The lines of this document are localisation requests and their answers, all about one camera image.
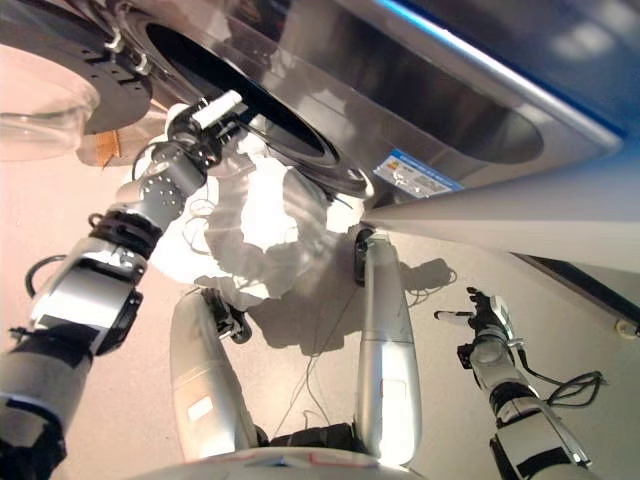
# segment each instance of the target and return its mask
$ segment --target transparent bowl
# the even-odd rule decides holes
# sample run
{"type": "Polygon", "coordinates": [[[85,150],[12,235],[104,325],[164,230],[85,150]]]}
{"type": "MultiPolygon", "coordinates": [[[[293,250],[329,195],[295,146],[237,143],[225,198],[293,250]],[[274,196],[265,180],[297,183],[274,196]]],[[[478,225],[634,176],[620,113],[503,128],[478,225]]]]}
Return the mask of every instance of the transparent bowl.
{"type": "Polygon", "coordinates": [[[100,96],[71,70],[0,45],[0,161],[74,152],[100,96]]]}

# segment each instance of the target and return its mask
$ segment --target white fabric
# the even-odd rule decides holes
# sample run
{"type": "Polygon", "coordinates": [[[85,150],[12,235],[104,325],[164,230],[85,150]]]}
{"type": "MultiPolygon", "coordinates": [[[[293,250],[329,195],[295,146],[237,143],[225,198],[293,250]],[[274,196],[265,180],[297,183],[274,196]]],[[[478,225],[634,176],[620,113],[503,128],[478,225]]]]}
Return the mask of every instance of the white fabric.
{"type": "MultiPolygon", "coordinates": [[[[168,118],[185,107],[174,105],[168,118]]],[[[152,142],[162,140],[166,135],[152,142]]],[[[150,150],[138,162],[138,175],[151,161],[150,150]]],[[[363,207],[344,195],[329,205],[316,185],[268,152],[255,135],[237,142],[188,199],[151,264],[178,282],[220,289],[239,310],[290,290],[332,243],[326,237],[356,224],[363,207]]]]}

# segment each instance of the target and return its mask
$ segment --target floor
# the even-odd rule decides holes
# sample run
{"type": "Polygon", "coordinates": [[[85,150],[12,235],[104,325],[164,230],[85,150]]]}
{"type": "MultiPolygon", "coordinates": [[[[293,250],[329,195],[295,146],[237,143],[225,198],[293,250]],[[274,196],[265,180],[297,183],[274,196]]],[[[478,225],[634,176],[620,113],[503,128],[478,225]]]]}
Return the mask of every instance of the floor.
{"type": "MultiPolygon", "coordinates": [[[[109,205],[126,170],[103,171],[73,157],[0,164],[3,331],[27,318],[27,268],[68,251],[85,235],[87,215],[109,205]]],[[[433,318],[435,310],[468,308],[465,287],[473,285],[505,298],[534,368],[560,378],[604,372],[610,385],[593,406],[559,413],[602,478],[637,477],[639,342],[618,336],[614,318],[506,253],[399,234],[391,238],[406,286],[431,292],[407,292],[414,304],[423,403],[423,440],[413,469],[434,480],[498,478],[488,448],[492,414],[456,357],[456,347],[470,341],[472,332],[433,318]]],[[[252,309],[248,344],[226,343],[254,422],[270,437],[323,424],[304,383],[309,361],[309,388],[330,421],[352,419],[363,291],[351,281],[350,250],[351,239],[345,238],[281,301],[252,309]]],[[[40,281],[45,276],[43,270],[40,281]]],[[[56,479],[122,478],[181,461],[168,342],[173,305],[189,286],[152,268],[140,288],[146,300],[126,344],[94,363],[67,437],[69,456],[56,479]]],[[[3,349],[9,345],[3,335],[3,349]]]]}

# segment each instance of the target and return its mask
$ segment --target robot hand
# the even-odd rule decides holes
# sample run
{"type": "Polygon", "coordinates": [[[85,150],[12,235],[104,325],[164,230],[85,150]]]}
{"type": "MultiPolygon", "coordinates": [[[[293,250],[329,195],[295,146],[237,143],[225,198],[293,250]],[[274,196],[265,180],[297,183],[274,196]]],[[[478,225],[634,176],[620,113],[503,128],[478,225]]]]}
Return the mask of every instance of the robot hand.
{"type": "MultiPolygon", "coordinates": [[[[435,316],[438,319],[466,318],[475,332],[472,344],[458,347],[458,357],[463,368],[473,369],[476,382],[496,416],[498,431],[490,446],[502,478],[597,478],[587,470],[591,462],[574,435],[516,368],[512,347],[516,347],[521,360],[524,359],[526,371],[550,380],[529,369],[524,341],[514,335],[504,300],[488,297],[475,288],[467,291],[475,312],[439,311],[435,316]]],[[[599,372],[591,374],[597,374],[602,380],[599,372]]]]}
{"type": "Polygon", "coordinates": [[[33,300],[30,331],[0,359],[0,478],[48,478],[93,357],[124,342],[147,260],[233,134],[242,98],[204,97],[150,145],[152,162],[66,256],[33,300]]]}

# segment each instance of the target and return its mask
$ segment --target blue label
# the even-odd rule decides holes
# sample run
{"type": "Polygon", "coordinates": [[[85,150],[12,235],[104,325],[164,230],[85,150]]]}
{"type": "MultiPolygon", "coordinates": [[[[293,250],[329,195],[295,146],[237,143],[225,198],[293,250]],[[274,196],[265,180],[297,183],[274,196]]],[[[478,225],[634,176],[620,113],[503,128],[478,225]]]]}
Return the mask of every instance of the blue label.
{"type": "Polygon", "coordinates": [[[415,168],[417,171],[426,175],[429,178],[432,178],[436,182],[440,182],[441,184],[450,188],[454,192],[457,192],[459,190],[464,190],[464,186],[460,185],[455,180],[452,180],[451,178],[444,176],[437,170],[434,170],[433,168],[428,167],[427,165],[424,165],[423,163],[420,162],[420,160],[413,158],[411,155],[407,155],[406,153],[404,153],[401,150],[398,150],[397,148],[394,149],[393,152],[391,152],[391,156],[397,158],[403,163],[406,163],[412,168],[415,168]]]}

